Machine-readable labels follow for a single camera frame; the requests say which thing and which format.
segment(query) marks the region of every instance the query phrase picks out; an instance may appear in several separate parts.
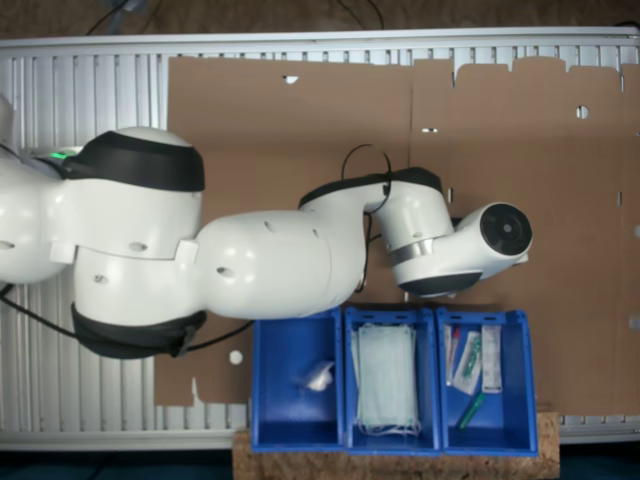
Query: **blue bin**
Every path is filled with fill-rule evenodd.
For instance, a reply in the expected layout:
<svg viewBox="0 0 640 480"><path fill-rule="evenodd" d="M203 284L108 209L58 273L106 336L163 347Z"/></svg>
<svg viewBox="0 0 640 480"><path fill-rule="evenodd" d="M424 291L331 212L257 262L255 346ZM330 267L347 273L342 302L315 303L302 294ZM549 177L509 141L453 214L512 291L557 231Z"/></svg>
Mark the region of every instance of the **blue bin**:
<svg viewBox="0 0 640 480"><path fill-rule="evenodd" d="M360 432L357 422L358 386L351 355L351 331L365 323L411 324L416 329L416 376L418 414L422 430L418 436L370 436ZM438 419L437 355L433 314L412 311L345 312L346 435L350 454L436 456L440 449Z"/></svg>
<svg viewBox="0 0 640 480"><path fill-rule="evenodd" d="M535 457L538 455L533 364L527 316L523 311L497 313L436 311L439 341L442 448L453 455L496 455ZM474 396L446 385L444 326L460 327L454 358L457 368L467 335L480 332L482 325L502 327L502 393L485 394L484 402L464 430L457 428L475 396L482 390L482 376Z"/></svg>
<svg viewBox="0 0 640 480"><path fill-rule="evenodd" d="M306 318L259 320L253 332L251 445L255 452L343 449L340 308ZM320 362L333 361L323 391L301 387Z"/></svg>

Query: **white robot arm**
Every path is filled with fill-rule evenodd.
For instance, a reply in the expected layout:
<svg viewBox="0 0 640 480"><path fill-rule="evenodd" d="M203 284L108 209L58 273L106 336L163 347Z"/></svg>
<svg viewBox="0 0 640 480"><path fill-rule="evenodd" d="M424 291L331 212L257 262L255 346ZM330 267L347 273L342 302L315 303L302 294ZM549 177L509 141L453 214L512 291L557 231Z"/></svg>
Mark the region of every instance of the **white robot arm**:
<svg viewBox="0 0 640 480"><path fill-rule="evenodd" d="M39 282L72 265L76 336L112 357L175 354L206 310L275 319L341 304L361 280L364 212L375 211L398 286L421 297L525 261L532 239L507 204L454 229L440 180L419 168L334 182L298 210L201 230L202 158L174 135L107 132L64 168L67 178L51 178L0 152L0 280Z"/></svg>

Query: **surgical mask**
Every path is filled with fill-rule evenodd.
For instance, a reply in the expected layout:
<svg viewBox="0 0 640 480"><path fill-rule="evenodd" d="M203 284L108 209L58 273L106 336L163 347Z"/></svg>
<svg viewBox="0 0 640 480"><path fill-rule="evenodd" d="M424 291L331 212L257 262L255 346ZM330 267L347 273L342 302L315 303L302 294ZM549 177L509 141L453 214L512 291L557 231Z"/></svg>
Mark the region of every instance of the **surgical mask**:
<svg viewBox="0 0 640 480"><path fill-rule="evenodd" d="M367 435L417 435L415 330L409 325L365 324L351 335L360 430Z"/></svg>

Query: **dark floor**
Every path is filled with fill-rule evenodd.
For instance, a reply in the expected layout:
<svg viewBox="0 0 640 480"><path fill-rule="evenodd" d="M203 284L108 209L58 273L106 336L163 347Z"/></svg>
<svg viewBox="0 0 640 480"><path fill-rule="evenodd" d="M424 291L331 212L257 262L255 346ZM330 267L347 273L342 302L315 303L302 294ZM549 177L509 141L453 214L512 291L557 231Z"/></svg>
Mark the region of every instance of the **dark floor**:
<svg viewBox="0 0 640 480"><path fill-rule="evenodd" d="M117 0L0 0L0 38L83 35ZM131 0L121 33L359 30L337 0ZM341 0L367 29L380 28L369 0ZM372 0L387 29L611 26L640 20L638 0ZM96 33L106 33L105 22Z"/></svg>
<svg viewBox="0 0 640 480"><path fill-rule="evenodd" d="M640 479L640 443L567 446L560 449L560 456L563 480ZM145 478L231 479L231 452L0 453L0 479Z"/></svg>

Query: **brown cardboard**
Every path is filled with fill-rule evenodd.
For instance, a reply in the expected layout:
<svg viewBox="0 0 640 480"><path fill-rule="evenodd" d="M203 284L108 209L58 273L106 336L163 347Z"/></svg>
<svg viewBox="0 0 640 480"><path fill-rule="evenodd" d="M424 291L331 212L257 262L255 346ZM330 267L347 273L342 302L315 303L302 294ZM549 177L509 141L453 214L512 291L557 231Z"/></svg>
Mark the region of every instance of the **brown cardboard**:
<svg viewBox="0 0 640 480"><path fill-rule="evenodd" d="M168 129L205 160L203 224L256 210L295 209L307 192L340 178L346 154L382 147L394 169L408 166L411 69L370 65L176 58L170 61ZM288 84L286 76L297 76ZM384 172L373 149L356 152L346 176ZM359 301L398 302L382 245L372 248ZM238 320L209 315L195 343ZM245 360L229 363L239 350ZM244 403L250 395L251 331L184 358L156 360L155 402L189 405L191 378L206 402Z"/></svg>
<svg viewBox="0 0 640 480"><path fill-rule="evenodd" d="M561 60L530 58L515 62L512 72L501 65L464 66L452 88L442 65L418 62L415 69L416 78L438 73L428 86L416 83L414 92L419 98L428 88L440 110L433 102L416 101L414 119L429 110L430 126L442 134L438 142L447 146L441 174L453 188L451 215L512 202L534 230L527 264L443 303L526 310L536 393L550 408L565 414L637 413L639 376L633 365L640 335L628 328L630 306L621 287L626 284L626 296L633 298L633 279L623 281L624 272L637 276L640 267L637 242L628 231L633 227L623 225L623 212L638 212L627 194L630 186L623 188L623 171L627 178L631 169L640 173L638 142L626 165L623 160L623 145L636 140L622 129L623 104L634 114L638 104L634 108L623 99L618 73L589 67L567 73ZM580 105L589 109L587 119L576 117ZM627 130L639 125L627 120ZM416 127L414 120L412 138L419 135ZM423 161L430 150L425 141L414 142L412 165L433 168L432 161Z"/></svg>
<svg viewBox="0 0 640 480"><path fill-rule="evenodd" d="M567 72L553 58L518 60L511 72L466 65L455 82L449 60L408 68L182 58L170 69L169 129L206 161L204 222L295 208L337 178L359 143L381 145L394 168L409 159L440 175L454 217L512 202L533 226L530 261L438 301L526 310L536 393L549 409L640 413L640 332L629 328L640 311L638 66L624 66L624 92L614 69ZM287 75L299 79L289 85ZM348 175L383 169L376 152L361 151ZM351 301L402 301L378 243L365 293ZM237 325L210 318L197 341ZM227 357L232 348L250 356L250 336L158 357L156 403L190 404L192 376L204 401L244 401L248 362L238 369Z"/></svg>

